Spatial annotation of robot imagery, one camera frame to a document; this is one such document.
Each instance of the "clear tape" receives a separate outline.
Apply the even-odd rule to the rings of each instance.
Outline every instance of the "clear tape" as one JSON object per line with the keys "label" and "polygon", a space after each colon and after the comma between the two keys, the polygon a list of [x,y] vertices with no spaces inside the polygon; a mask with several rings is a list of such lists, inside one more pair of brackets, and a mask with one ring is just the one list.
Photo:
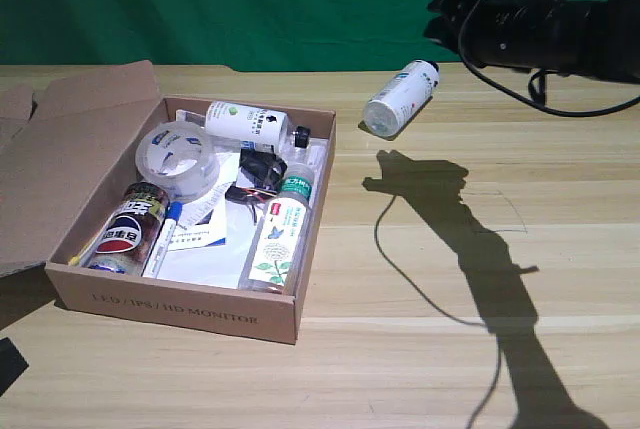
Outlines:
{"label": "clear tape", "polygon": [[149,132],[136,150],[136,166],[146,181],[184,203],[211,189],[219,173],[210,136],[185,121],[160,124]]}

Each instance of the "camera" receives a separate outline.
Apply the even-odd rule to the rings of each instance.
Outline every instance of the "camera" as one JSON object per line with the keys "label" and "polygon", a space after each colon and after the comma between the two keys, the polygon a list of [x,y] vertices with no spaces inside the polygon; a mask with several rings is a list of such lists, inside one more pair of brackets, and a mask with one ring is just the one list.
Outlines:
{"label": "camera", "polygon": [[[439,15],[424,36],[467,67],[640,83],[640,0],[432,0],[427,9]],[[545,100],[531,83],[530,93]]]}

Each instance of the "cardboard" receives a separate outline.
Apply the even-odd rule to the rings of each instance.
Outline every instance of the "cardboard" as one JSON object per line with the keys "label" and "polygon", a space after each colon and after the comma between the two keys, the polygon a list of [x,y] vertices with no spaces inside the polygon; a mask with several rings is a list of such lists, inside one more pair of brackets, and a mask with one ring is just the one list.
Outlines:
{"label": "cardboard", "polygon": [[177,109],[204,114],[210,102],[161,97],[146,61],[52,83],[33,119],[0,155],[0,271],[46,262],[47,275],[71,310],[295,343],[333,160],[333,112],[260,105],[288,112],[314,137],[329,141],[293,295],[66,265],[138,180],[134,154],[142,137],[172,120]]}

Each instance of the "green backdrop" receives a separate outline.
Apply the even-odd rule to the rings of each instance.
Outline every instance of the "green backdrop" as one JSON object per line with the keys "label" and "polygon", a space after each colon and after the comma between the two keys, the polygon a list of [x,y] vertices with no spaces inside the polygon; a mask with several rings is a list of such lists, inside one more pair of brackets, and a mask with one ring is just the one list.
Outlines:
{"label": "green backdrop", "polygon": [[422,37],[430,0],[0,0],[0,63],[391,70],[456,56]]}

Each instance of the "wooden table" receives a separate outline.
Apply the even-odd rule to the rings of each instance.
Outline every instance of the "wooden table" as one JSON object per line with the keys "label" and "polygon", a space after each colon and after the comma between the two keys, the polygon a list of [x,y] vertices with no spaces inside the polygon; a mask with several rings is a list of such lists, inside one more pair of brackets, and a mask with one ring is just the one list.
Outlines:
{"label": "wooden table", "polygon": [[[4,66],[0,89],[82,70]],[[0,334],[30,368],[0,427],[640,427],[640,108],[547,116],[443,64],[386,141],[358,124],[388,72],[157,75],[166,94],[337,111],[299,342],[67,312],[41,272],[12,276]],[[575,110],[638,91],[552,89]]]}

